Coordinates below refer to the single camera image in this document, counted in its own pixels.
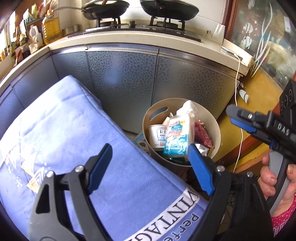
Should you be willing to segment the right hand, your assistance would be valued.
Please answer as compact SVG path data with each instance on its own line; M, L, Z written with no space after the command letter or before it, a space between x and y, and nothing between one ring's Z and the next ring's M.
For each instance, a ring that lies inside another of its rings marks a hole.
M269 165L269 153L264 154L262 158L263 167L260 170L260 177L258 179L259 186L262 190L264 198L274 196L275 184L277 182L276 176L272 173L268 167ZM271 217L277 217L288 211L293 204L295 196L295 164L289 164L287 167L287 178L290 180L288 188L283 195L279 205L273 212Z

